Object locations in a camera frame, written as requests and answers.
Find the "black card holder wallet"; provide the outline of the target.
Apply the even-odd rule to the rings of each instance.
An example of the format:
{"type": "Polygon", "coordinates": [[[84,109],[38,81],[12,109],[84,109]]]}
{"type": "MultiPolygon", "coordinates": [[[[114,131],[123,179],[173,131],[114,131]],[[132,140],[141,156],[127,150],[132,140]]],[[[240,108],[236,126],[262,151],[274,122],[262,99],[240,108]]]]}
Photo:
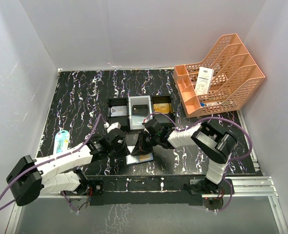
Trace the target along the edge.
{"type": "Polygon", "coordinates": [[[128,149],[130,151],[130,154],[124,157],[124,165],[125,166],[134,166],[134,165],[138,165],[138,164],[142,164],[142,163],[147,163],[147,162],[152,162],[155,159],[155,155],[154,155],[154,151],[152,147],[145,147],[146,148],[146,155],[152,155],[153,156],[153,160],[151,161],[147,161],[147,162],[140,162],[139,161],[139,156],[132,156],[131,152],[137,142],[138,137],[136,137],[132,142],[128,141],[127,142],[127,146],[128,149]]]}

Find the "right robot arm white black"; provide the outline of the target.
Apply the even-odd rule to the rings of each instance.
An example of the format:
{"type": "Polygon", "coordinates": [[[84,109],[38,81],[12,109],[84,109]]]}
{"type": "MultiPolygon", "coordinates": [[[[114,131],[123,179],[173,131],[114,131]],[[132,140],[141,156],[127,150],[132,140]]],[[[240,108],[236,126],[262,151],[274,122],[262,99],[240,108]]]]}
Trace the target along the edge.
{"type": "Polygon", "coordinates": [[[186,130],[165,127],[155,119],[144,122],[142,125],[144,130],[138,134],[137,142],[131,152],[132,156],[150,154],[153,147],[157,145],[164,149],[196,145],[209,158],[208,171],[203,180],[185,187],[196,192],[212,194],[220,192],[223,187],[223,174],[230,155],[237,145],[235,136],[208,121],[186,130]]]}

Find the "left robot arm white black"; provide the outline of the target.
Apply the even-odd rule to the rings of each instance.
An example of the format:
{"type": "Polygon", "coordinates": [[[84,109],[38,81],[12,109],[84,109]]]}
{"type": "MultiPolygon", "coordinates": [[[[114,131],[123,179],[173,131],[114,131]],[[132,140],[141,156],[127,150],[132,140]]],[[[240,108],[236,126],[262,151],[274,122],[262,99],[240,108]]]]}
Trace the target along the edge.
{"type": "Polygon", "coordinates": [[[125,133],[119,128],[110,128],[105,135],[93,134],[88,142],[64,153],[39,159],[22,157],[6,181],[18,206],[28,205],[43,194],[70,191],[82,195],[89,183],[78,167],[104,157],[129,154],[125,133]]]}

